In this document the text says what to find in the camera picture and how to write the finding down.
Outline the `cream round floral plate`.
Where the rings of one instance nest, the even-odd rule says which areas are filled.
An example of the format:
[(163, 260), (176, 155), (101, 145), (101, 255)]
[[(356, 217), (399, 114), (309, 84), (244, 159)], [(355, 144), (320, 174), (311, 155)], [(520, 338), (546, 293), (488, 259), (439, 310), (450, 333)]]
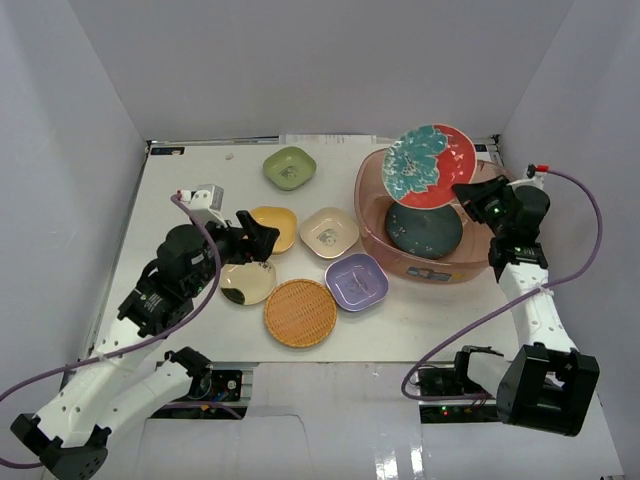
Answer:
[(271, 261), (244, 265), (225, 265), (219, 290), (229, 301), (242, 306), (264, 301), (277, 285), (277, 273)]

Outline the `teal round ceramic plate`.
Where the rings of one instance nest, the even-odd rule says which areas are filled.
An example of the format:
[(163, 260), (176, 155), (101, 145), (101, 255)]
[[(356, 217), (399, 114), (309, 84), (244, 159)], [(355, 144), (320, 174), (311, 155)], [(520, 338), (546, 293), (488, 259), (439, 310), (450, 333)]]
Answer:
[(462, 221), (451, 206), (416, 210), (393, 203), (386, 213), (385, 229), (399, 250), (430, 260), (452, 253), (463, 235)]

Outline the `red floral round plate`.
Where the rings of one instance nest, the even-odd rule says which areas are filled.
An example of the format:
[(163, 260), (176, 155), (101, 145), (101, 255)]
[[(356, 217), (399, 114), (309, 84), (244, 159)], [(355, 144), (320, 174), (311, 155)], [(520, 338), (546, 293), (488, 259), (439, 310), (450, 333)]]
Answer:
[(433, 210), (455, 200), (453, 186), (469, 184), (477, 169), (471, 139), (445, 124), (428, 124), (402, 134), (387, 149), (382, 184), (398, 204)]

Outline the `woven bamboo round tray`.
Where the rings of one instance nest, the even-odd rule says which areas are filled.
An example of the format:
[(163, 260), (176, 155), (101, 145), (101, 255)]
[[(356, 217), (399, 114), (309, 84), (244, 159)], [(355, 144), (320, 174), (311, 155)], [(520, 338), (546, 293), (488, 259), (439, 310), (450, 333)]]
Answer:
[(277, 286), (266, 300), (264, 324), (271, 336), (290, 348), (309, 348), (324, 341), (337, 322), (337, 305), (318, 282), (296, 279)]

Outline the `purple square panda dish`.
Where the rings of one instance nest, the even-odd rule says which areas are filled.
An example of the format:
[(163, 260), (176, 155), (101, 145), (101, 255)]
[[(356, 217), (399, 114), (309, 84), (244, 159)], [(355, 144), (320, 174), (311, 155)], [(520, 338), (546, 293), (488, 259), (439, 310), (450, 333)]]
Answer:
[(378, 262), (365, 253), (354, 253), (332, 263), (325, 283), (343, 310), (360, 312), (381, 302), (389, 292), (389, 280)]

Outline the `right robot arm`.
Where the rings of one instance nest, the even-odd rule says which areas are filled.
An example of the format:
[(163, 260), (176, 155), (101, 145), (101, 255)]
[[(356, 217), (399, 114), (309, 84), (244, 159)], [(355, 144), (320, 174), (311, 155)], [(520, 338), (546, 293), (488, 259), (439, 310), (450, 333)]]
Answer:
[(504, 176), (452, 190), (466, 214), (493, 234), (489, 264), (510, 303), (519, 345), (511, 360), (491, 347), (463, 347), (452, 388), (466, 399), (490, 394), (504, 424), (574, 437), (600, 369), (567, 334), (546, 284), (548, 262), (537, 237), (550, 199), (539, 187), (515, 186)]

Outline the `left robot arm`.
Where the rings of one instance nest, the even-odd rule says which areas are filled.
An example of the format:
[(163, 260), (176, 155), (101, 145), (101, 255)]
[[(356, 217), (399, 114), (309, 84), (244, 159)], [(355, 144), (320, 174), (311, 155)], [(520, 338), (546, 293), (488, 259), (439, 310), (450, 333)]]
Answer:
[(201, 312), (196, 298), (212, 299), (225, 265), (269, 259), (279, 230), (246, 210), (236, 216), (234, 227), (212, 213), (191, 213), (189, 223), (172, 228), (92, 355), (69, 365), (73, 377), (49, 403), (13, 421), (13, 434), (55, 478), (91, 478), (132, 421), (180, 396), (199, 399), (209, 392), (209, 361), (190, 347), (169, 354), (139, 384), (122, 387), (162, 341)]

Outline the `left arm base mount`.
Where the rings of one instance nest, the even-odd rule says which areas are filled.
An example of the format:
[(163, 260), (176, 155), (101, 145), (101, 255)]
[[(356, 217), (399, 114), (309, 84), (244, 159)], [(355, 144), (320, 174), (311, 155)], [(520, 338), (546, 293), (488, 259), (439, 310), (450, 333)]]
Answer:
[(154, 419), (242, 420), (248, 400), (243, 396), (245, 372), (213, 370), (200, 385), (152, 415)]

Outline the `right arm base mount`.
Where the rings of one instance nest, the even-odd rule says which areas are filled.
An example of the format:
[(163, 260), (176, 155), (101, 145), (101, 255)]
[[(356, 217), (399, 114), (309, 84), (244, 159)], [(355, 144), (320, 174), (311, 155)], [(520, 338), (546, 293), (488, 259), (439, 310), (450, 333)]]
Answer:
[(409, 380), (408, 391), (434, 397), (433, 401), (419, 402), (423, 425), (500, 422), (495, 400), (481, 388), (457, 381), (452, 364), (421, 367)]

